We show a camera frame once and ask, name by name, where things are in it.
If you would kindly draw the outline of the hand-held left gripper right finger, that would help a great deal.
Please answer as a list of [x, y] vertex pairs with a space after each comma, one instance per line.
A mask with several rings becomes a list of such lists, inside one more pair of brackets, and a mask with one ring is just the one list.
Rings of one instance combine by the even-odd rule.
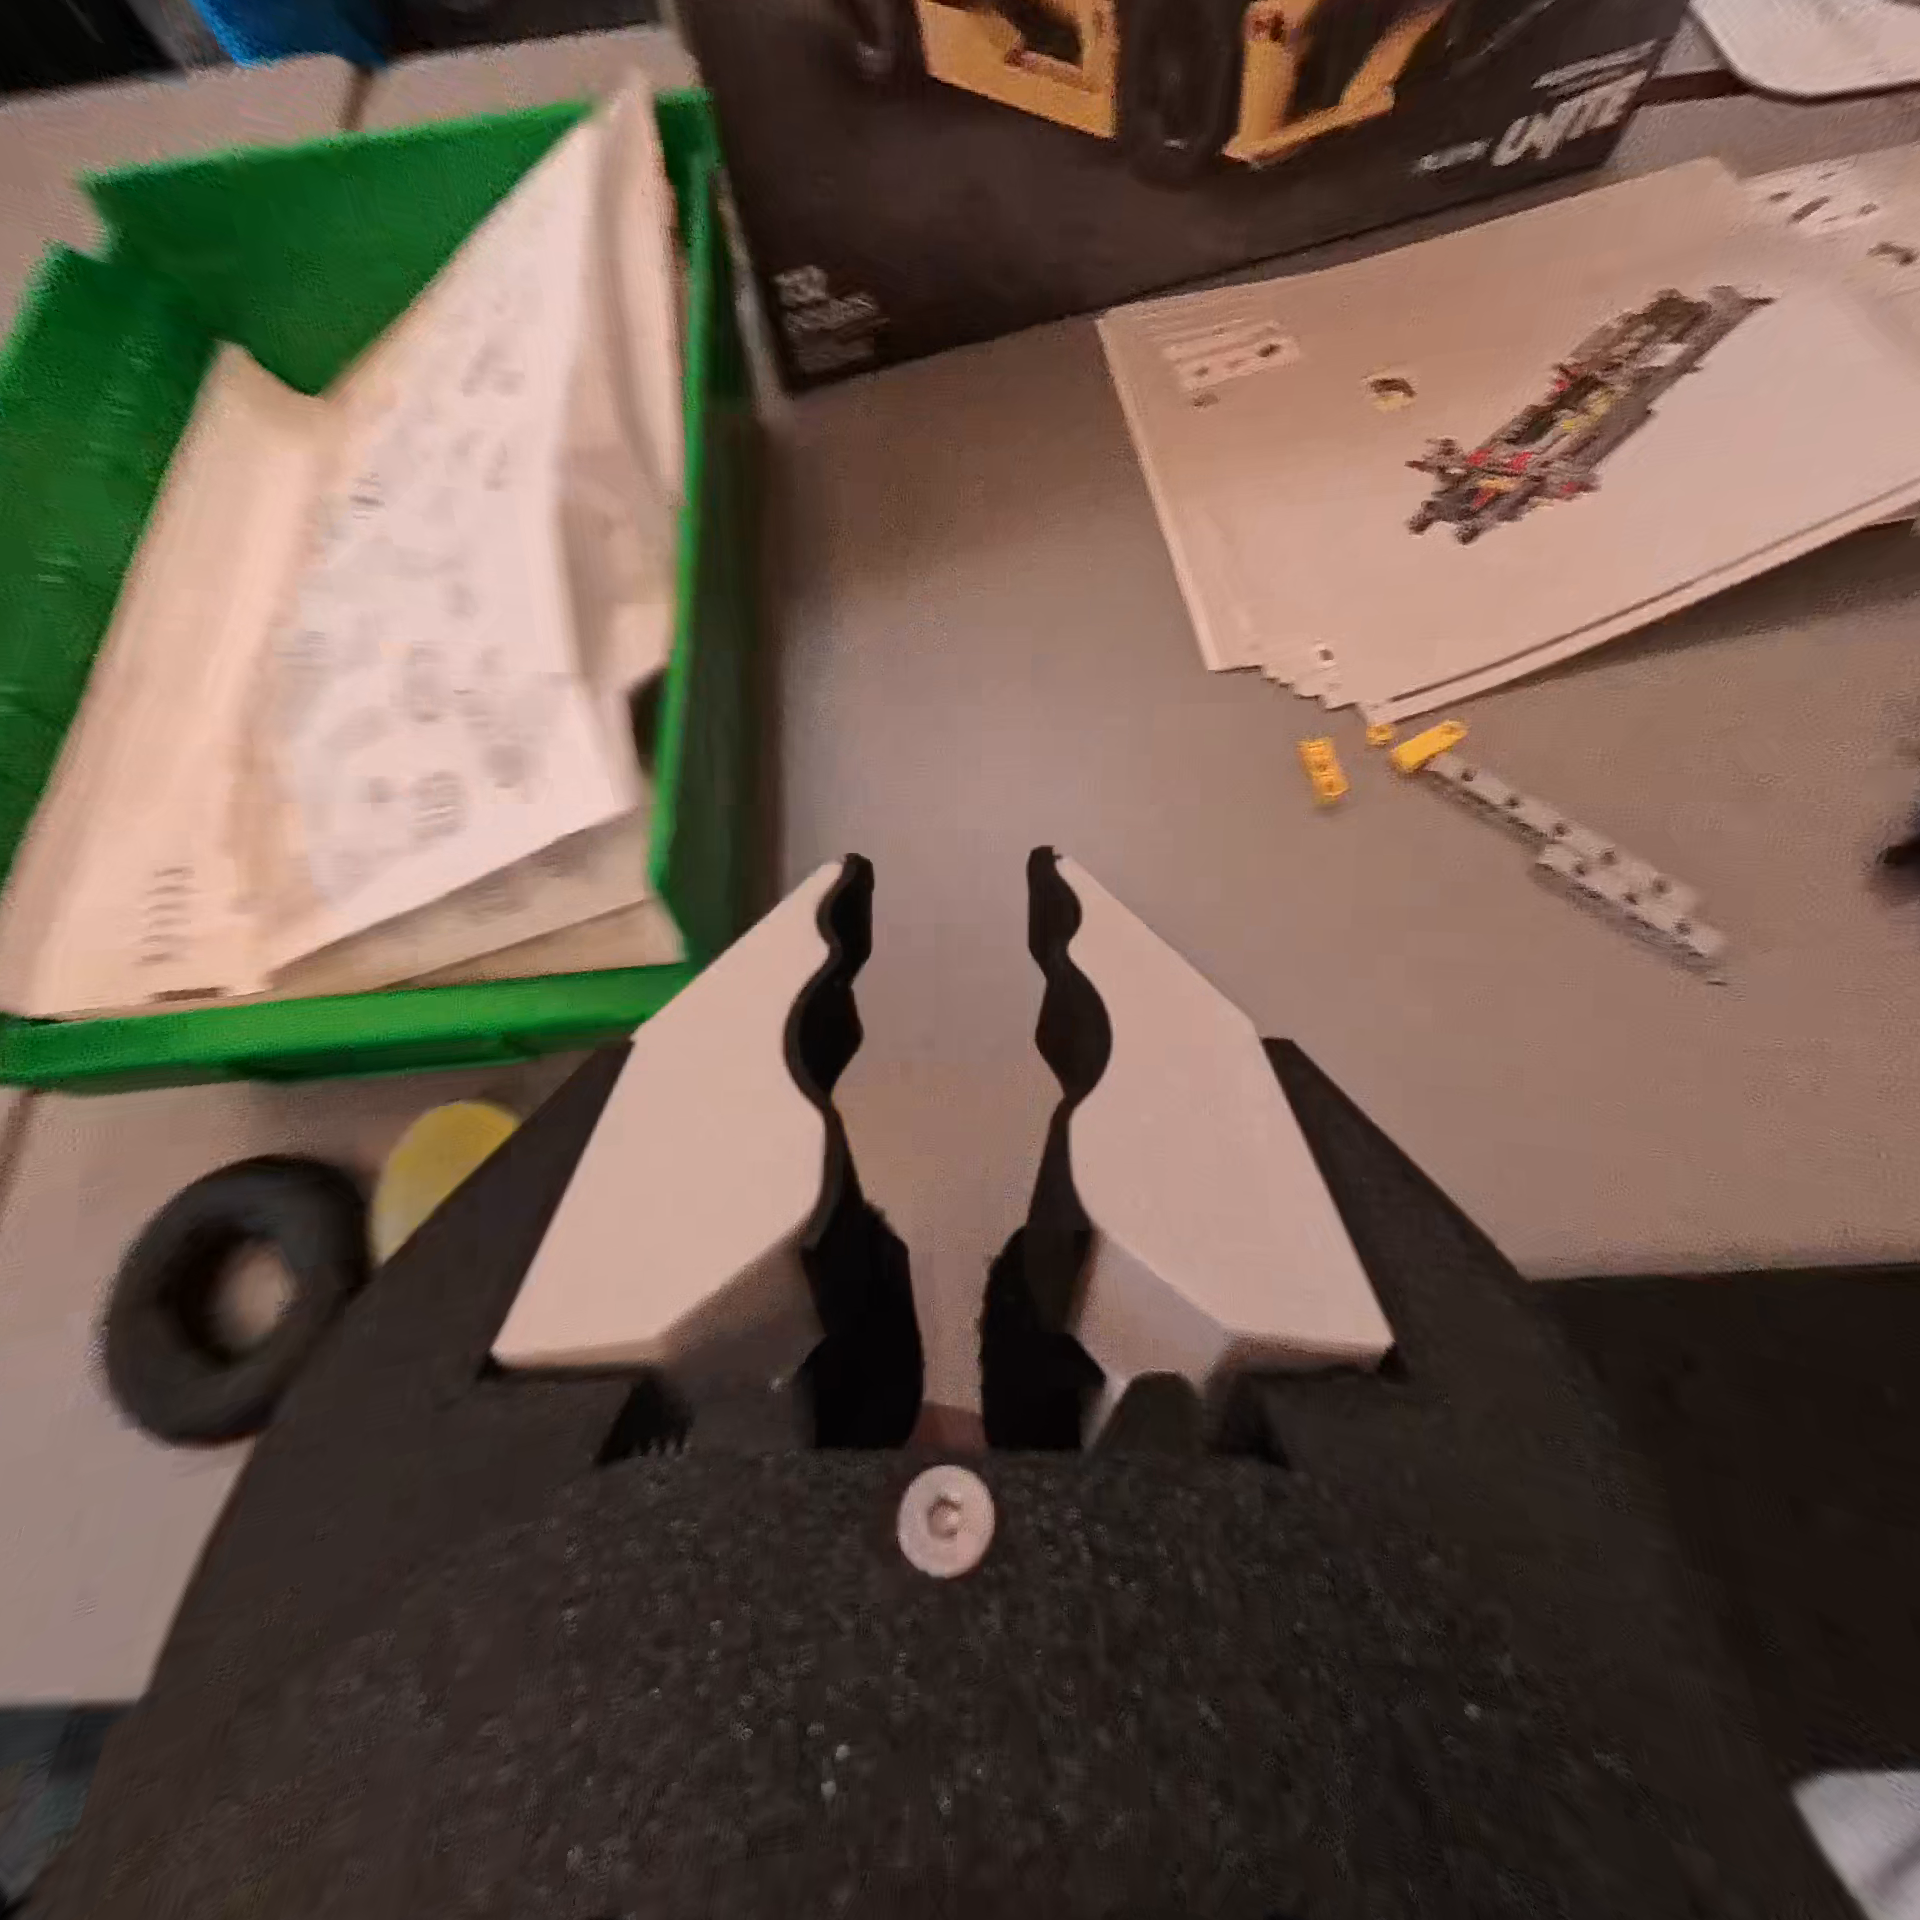
[[1372, 1374], [1395, 1334], [1252, 1019], [1078, 862], [1026, 860], [1059, 1104], [1024, 1222], [1099, 1380]]

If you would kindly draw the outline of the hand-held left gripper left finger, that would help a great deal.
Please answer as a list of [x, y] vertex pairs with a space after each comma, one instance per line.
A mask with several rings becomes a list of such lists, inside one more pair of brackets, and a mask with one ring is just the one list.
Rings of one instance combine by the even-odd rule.
[[825, 862], [640, 1023], [494, 1334], [508, 1374], [792, 1380], [802, 1254], [848, 1197], [832, 1089], [861, 1041], [873, 863]]

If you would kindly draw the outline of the yellow egg-shaped squeeze ball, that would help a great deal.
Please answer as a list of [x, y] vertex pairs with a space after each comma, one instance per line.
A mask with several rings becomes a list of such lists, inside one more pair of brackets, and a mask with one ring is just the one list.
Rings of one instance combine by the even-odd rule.
[[373, 1264], [392, 1262], [460, 1187], [520, 1129], [492, 1100], [452, 1100], [420, 1112], [374, 1172], [369, 1201]]

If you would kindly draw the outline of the black rubber lego tyre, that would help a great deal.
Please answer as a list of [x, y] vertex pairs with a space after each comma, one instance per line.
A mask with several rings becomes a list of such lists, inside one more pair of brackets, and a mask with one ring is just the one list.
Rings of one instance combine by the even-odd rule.
[[[272, 1328], [217, 1329], [216, 1299], [244, 1252], [288, 1278]], [[104, 1310], [104, 1377], [116, 1408], [163, 1444], [212, 1448], [264, 1433], [369, 1284], [369, 1200], [348, 1168], [241, 1159], [170, 1197], [132, 1236]]]

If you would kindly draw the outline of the lego instruction booklet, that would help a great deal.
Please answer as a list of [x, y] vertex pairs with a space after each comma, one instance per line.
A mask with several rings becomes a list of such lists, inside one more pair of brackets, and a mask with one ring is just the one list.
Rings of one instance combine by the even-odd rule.
[[1374, 721], [1916, 513], [1916, 203], [1861, 161], [1692, 160], [1097, 335], [1206, 669]]

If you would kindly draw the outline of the lego set box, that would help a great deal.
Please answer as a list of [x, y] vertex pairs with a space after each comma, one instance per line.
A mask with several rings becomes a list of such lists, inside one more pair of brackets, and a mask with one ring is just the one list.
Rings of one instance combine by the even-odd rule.
[[1605, 165], [1681, 3], [689, 3], [789, 390]]

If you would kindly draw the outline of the blue storage crate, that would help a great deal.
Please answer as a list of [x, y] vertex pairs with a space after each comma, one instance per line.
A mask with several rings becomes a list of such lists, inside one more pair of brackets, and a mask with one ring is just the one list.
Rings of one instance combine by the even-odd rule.
[[381, 65], [394, 47], [388, 3], [194, 3], [198, 20], [233, 64], [338, 56]]

